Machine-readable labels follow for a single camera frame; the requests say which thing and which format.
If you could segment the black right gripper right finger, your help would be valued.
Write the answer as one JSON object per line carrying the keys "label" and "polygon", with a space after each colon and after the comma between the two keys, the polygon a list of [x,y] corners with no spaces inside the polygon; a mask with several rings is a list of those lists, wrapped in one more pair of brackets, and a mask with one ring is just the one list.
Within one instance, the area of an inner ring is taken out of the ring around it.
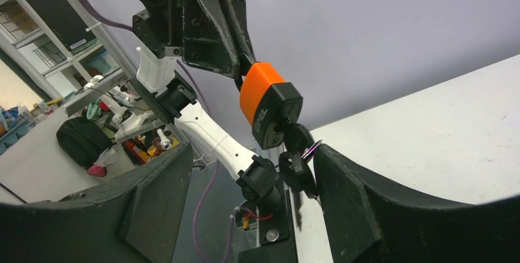
{"label": "black right gripper right finger", "polygon": [[442,199],[366,169],[327,145],[314,156],[334,262],[518,262],[519,197]]}

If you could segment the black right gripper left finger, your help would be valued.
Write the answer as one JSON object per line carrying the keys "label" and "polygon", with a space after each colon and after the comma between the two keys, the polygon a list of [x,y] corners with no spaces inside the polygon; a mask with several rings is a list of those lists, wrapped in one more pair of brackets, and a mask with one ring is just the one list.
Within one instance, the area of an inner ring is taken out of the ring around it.
{"label": "black right gripper left finger", "polygon": [[171,262],[192,168],[181,143],[59,201],[1,204],[1,261]]}

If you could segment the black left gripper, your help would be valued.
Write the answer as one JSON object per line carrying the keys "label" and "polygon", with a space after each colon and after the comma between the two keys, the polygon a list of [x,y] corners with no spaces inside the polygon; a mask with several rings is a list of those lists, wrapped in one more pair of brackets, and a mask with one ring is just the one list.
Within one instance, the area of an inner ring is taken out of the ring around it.
{"label": "black left gripper", "polygon": [[139,0],[132,31],[157,58],[229,78],[256,62],[247,27],[247,0]]}

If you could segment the small black-headed keys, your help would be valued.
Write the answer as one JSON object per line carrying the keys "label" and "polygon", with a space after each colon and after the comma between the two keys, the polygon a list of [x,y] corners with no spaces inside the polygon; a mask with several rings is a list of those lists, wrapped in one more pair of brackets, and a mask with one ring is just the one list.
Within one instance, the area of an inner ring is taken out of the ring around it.
{"label": "small black-headed keys", "polygon": [[284,136],[286,151],[279,156],[281,177],[294,192],[303,191],[309,199],[318,197],[318,189],[308,163],[321,144],[322,140],[314,140],[305,126],[294,123]]}

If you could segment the orange and black padlock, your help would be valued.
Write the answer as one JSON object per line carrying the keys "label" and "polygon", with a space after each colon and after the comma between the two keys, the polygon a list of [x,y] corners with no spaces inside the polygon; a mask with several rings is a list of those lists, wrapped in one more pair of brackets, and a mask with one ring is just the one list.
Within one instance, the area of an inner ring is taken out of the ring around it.
{"label": "orange and black padlock", "polygon": [[263,150],[282,144],[290,126],[299,119],[303,101],[297,88],[271,63],[254,62],[243,76],[239,107]]}

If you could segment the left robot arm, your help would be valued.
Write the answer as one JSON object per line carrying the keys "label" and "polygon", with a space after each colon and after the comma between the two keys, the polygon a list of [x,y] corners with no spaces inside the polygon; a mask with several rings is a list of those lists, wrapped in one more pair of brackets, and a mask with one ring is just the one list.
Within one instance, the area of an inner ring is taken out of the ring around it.
{"label": "left robot arm", "polygon": [[176,70],[177,60],[233,79],[245,90],[255,62],[247,30],[246,0],[139,0],[132,18],[140,40],[135,86],[160,119],[195,137],[216,156],[260,210],[281,208],[274,165],[238,143],[203,109],[194,85]]}

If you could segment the cluttered background shelf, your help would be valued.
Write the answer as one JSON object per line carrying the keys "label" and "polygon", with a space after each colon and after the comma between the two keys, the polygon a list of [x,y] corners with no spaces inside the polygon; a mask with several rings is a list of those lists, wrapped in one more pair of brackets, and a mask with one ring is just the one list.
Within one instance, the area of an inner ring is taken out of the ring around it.
{"label": "cluttered background shelf", "polygon": [[83,87],[99,63],[107,69],[92,95],[109,84],[115,96],[125,80],[120,61],[96,33],[96,25],[85,23],[68,0],[1,0],[1,50],[40,93],[66,107],[86,107]]}

